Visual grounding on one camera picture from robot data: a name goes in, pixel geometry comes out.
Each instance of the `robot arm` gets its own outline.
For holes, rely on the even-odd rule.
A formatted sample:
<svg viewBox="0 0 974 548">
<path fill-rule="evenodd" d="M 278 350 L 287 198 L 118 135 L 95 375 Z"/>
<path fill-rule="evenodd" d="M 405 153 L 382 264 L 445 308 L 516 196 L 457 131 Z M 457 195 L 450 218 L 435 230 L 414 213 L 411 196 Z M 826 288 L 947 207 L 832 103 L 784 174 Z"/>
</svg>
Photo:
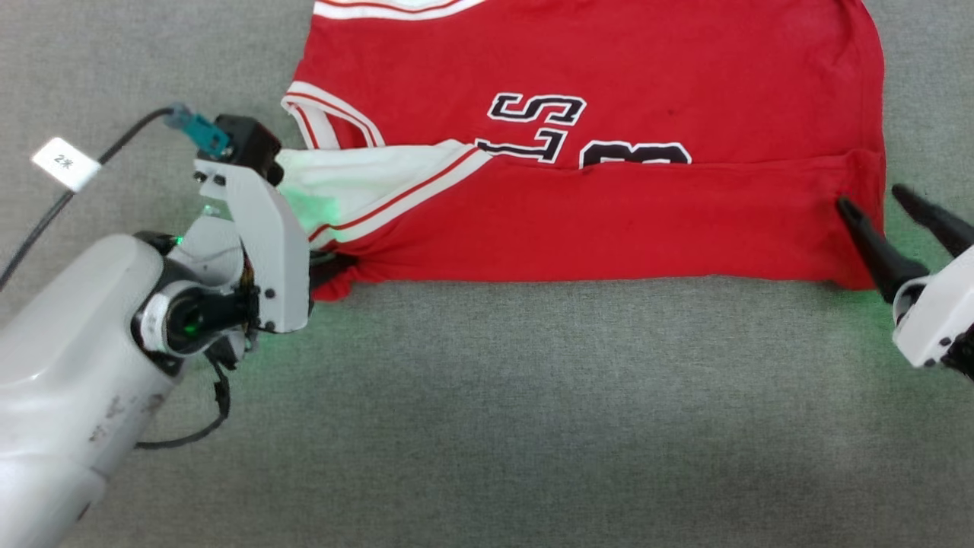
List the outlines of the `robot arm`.
<svg viewBox="0 0 974 548">
<path fill-rule="evenodd" d="M 880 294 L 893 306 L 893 342 L 915 368 L 938 365 L 974 379 L 974 226 L 904 185 L 893 197 L 954 257 L 931 274 L 902 256 L 847 198 L 837 203 Z"/>
<path fill-rule="evenodd" d="M 260 332 L 306 325 L 308 244 L 275 188 L 281 145 L 252 119 L 215 126 L 226 139 L 201 152 L 197 179 L 233 220 L 202 216 L 182 238 L 104 238 L 0 333 L 0 546 L 56 546 L 188 359 L 232 365 Z"/>
</svg>

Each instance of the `gray floor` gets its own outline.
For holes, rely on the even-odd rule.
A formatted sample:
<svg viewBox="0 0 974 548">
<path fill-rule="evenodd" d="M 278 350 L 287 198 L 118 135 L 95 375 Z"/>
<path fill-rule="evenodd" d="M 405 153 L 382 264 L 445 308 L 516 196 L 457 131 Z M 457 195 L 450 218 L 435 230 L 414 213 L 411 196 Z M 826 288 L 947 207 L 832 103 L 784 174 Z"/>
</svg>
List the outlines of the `gray floor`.
<svg viewBox="0 0 974 548">
<path fill-rule="evenodd" d="M 179 98 L 298 145 L 278 100 L 311 4 L 0 2 L 0 257 L 57 193 L 28 161 L 49 137 L 95 154 Z M 891 180 L 974 218 L 974 4 L 870 7 Z M 0 321 L 95 238 L 187 226 L 201 204 L 192 153 L 161 127 L 140 136 L 56 222 Z M 892 208 L 889 233 L 947 260 L 921 252 L 930 238 Z M 221 430 L 134 454 L 66 545 L 974 542 L 974 386 L 911 371 L 871 294 L 730 279 L 388 284 L 319 307 L 233 380 Z M 209 421 L 209 383 L 197 365 L 149 436 Z"/>
</svg>

